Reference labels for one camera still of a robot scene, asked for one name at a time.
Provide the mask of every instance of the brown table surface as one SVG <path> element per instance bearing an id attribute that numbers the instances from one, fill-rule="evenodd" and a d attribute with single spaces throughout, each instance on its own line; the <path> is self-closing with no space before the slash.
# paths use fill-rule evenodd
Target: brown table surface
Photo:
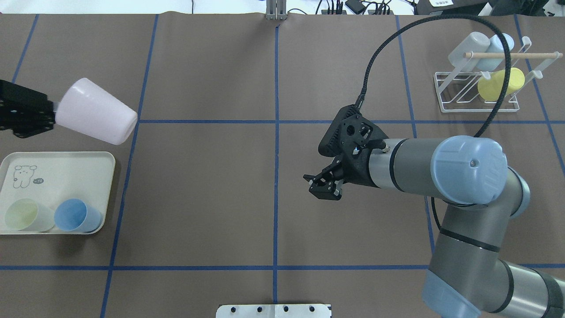
<path id="1" fill-rule="evenodd" d="M 437 317 L 420 297 L 438 234 L 425 199 L 347 184 L 341 201 L 321 201 L 302 179 L 329 164 L 317 144 L 355 101 L 374 49 L 419 18 L 0 15 L 1 79 L 58 101 L 87 77 L 141 118 L 120 146 L 59 126 L 29 139 L 0 133 L 1 158 L 109 151 L 117 161 L 100 232 L 0 237 L 0 316 L 214 317 L 221 304 L 316 302 L 334 317 Z M 529 36 L 533 52 L 565 50 L 564 18 L 489 20 L 516 41 Z M 363 114 L 390 137 L 474 134 L 486 114 L 441 113 L 432 80 L 472 31 L 492 34 L 449 20 L 392 42 Z M 484 135 L 532 191 L 501 258 L 557 277 L 563 83 L 558 61 Z"/>

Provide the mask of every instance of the wooden dowel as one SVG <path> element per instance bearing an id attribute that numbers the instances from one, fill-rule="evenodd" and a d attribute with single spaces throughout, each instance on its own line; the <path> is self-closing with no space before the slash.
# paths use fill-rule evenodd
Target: wooden dowel
<path id="1" fill-rule="evenodd" d="M 465 58 L 504 58 L 504 53 L 471 53 L 466 52 L 463 54 Z M 510 53 L 511 58 L 536 58 L 546 59 L 555 58 L 555 53 Z M 563 58 L 563 53 L 559 53 L 558 58 Z"/>

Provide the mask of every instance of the tray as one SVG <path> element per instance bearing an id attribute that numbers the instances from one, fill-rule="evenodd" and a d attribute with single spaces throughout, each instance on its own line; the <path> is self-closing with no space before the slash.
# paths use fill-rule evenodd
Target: tray
<path id="1" fill-rule="evenodd" d="M 93 234 L 106 220 L 116 159 L 109 152 L 15 152 L 0 165 L 0 235 L 7 234 Z M 16 171 L 26 170 L 24 178 Z M 46 232 L 13 231 L 4 214 L 16 200 L 28 197 L 55 210 L 63 201 L 77 198 L 102 213 L 102 223 L 89 233 L 64 232 L 54 226 Z"/>

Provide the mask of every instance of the yellow cup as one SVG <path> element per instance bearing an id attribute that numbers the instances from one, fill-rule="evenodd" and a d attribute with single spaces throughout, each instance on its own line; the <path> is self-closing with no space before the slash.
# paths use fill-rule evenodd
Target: yellow cup
<path id="1" fill-rule="evenodd" d="M 500 95 L 502 90 L 502 82 L 504 81 L 504 70 L 490 73 L 490 80 L 481 78 L 477 84 L 479 95 L 485 101 L 495 101 Z M 525 76 L 519 68 L 513 67 L 510 69 L 510 81 L 508 82 L 508 89 L 506 96 L 516 92 L 524 86 Z"/>

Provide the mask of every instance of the blue cup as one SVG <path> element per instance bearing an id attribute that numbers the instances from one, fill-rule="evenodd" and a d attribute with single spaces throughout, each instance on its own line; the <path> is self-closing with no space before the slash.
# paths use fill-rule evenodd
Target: blue cup
<path id="1" fill-rule="evenodd" d="M 55 210 L 55 225 L 65 232 L 92 232 L 100 223 L 102 214 L 79 199 L 69 199 Z"/>

